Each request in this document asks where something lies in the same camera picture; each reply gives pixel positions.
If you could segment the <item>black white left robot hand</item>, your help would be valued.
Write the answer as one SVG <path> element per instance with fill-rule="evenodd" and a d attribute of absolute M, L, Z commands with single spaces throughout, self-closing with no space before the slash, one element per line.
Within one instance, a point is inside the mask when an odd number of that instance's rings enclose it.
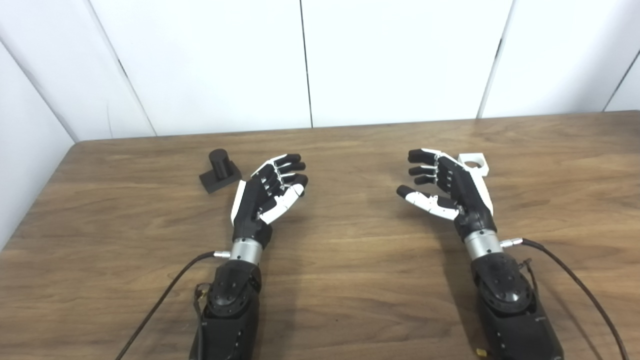
<path fill-rule="evenodd" d="M 253 240 L 263 249 L 270 243 L 272 223 L 304 196 L 309 178 L 299 153 L 285 153 L 265 161 L 240 180 L 231 207 L 233 240 Z"/>

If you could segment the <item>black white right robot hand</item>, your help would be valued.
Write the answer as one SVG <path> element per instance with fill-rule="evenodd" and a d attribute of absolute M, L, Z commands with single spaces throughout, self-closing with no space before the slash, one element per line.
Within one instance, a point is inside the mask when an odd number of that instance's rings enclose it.
<path fill-rule="evenodd" d="M 427 148 L 410 150 L 407 161 L 416 164 L 407 171 L 414 177 L 414 184 L 434 184 L 446 196 L 405 185 L 397 188 L 398 196 L 428 214 L 452 221 L 462 240 L 477 231 L 498 230 L 493 203 L 477 167 L 468 167 L 461 159 Z"/>

